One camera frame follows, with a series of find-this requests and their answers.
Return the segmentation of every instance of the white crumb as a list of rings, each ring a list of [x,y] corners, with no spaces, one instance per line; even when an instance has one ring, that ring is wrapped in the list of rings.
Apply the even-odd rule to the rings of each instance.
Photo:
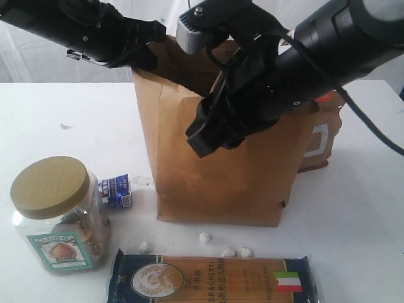
[[[246,248],[246,247],[240,247],[239,248],[239,257],[240,258],[251,258],[253,256],[253,252]]]
[[[148,254],[152,251],[152,246],[149,242],[143,242],[142,244],[140,244],[139,250],[142,254]]]
[[[207,232],[202,232],[199,234],[199,241],[201,241],[202,244],[207,244],[212,240],[212,236],[208,234]]]
[[[222,251],[222,257],[223,258],[233,258],[233,257],[235,257],[234,249],[232,249],[230,247],[225,248],[224,251]]]

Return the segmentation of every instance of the italian flag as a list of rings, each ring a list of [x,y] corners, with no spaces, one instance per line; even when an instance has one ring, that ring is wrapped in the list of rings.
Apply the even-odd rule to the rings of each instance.
[[[277,292],[303,292],[299,274],[294,272],[274,272],[278,280]]]

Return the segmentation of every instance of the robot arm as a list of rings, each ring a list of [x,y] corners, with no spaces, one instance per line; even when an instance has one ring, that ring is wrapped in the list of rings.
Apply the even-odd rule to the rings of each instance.
[[[146,46],[165,41],[157,21],[123,17],[99,0],[0,0],[0,20],[67,47],[67,56],[108,68],[153,69]]]
[[[211,50],[229,36],[240,50],[229,62],[216,62]],[[251,0],[205,0],[179,18],[177,41],[190,54],[206,47],[223,71],[187,131],[204,157],[239,146],[334,90],[333,83],[347,84],[403,54],[404,2],[331,0],[288,31]]]

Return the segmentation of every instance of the plastic jar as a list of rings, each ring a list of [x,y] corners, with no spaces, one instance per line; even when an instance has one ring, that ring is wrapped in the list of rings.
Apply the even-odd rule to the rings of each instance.
[[[109,255],[110,222],[97,178],[77,159],[46,158],[11,186],[13,224],[51,273],[101,267]]]

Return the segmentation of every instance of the jar label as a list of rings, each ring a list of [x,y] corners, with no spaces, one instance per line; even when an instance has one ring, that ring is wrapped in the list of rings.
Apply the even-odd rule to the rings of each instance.
[[[27,238],[50,271],[93,267],[76,232],[29,235]]]

